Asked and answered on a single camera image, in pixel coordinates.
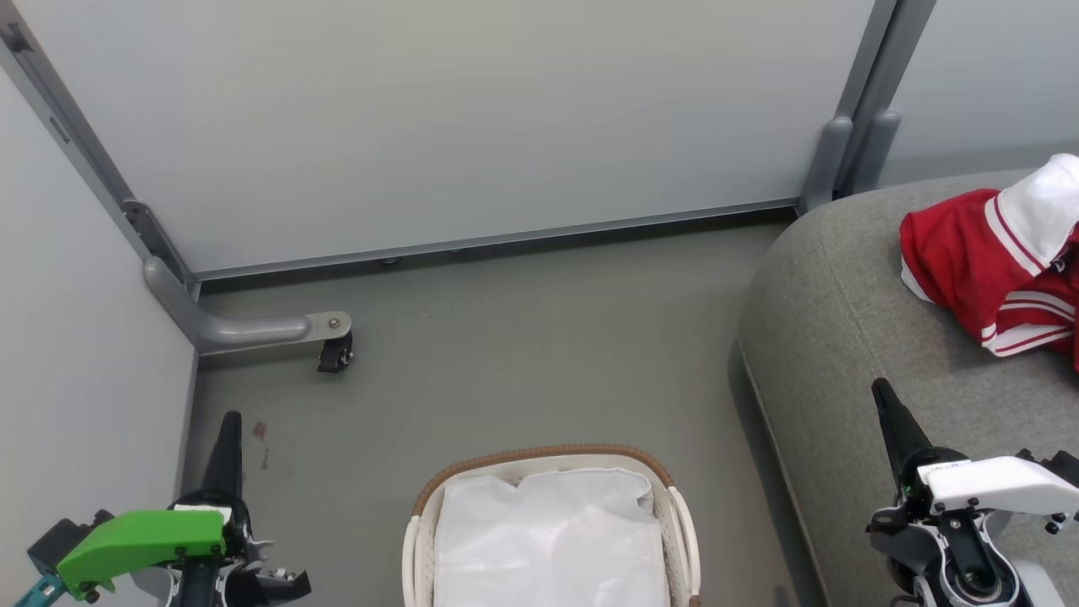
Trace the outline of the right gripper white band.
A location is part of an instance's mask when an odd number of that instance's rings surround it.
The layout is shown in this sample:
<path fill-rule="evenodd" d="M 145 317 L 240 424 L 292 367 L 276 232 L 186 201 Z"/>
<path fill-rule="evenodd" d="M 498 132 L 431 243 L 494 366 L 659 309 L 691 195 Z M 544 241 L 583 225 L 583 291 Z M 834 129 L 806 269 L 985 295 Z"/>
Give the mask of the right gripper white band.
<path fill-rule="evenodd" d="M 902 591 L 1055 591 L 1044 568 L 1010 560 L 996 544 L 1014 514 L 1044 518 L 1058 534 L 1076 521 L 1076 459 L 1029 454 L 972 461 L 910 458 L 932 449 L 886 378 L 873 380 L 880 434 L 897 497 L 868 523 Z"/>

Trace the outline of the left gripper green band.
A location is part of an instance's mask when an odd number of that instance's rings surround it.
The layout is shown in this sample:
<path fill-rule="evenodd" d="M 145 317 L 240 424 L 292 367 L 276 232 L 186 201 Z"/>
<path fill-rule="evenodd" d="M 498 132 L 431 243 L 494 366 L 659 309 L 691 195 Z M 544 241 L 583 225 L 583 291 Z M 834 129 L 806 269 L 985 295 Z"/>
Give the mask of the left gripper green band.
<path fill-rule="evenodd" d="M 311 594 L 308 572 L 267 567 L 272 544 L 252 533 L 242 496 L 242 415 L 228 411 L 211 446 L 201 487 L 168 508 L 118 516 L 99 512 L 76 527 L 57 576 L 78 602 L 115 590 L 117 577 L 159 569 L 169 575 L 166 606 L 284 606 Z"/>

